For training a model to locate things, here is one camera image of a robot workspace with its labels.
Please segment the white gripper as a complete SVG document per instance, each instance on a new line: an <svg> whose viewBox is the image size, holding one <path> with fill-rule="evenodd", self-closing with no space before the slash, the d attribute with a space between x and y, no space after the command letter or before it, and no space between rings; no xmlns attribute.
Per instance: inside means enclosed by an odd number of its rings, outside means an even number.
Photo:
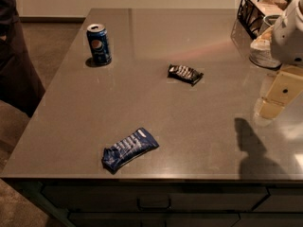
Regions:
<svg viewBox="0 0 303 227"><path fill-rule="evenodd" d="M282 67L276 74L266 97L260 99L258 114L274 119L303 92L303 68L294 65Z"/></svg>

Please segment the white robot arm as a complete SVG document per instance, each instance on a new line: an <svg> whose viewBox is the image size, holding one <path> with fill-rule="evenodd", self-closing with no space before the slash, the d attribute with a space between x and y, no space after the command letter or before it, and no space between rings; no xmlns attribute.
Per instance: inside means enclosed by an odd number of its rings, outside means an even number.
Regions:
<svg viewBox="0 0 303 227"><path fill-rule="evenodd" d="M282 67L261 99L258 115L276 118L303 92L303 0L292 0L272 30L271 55Z"/></svg>

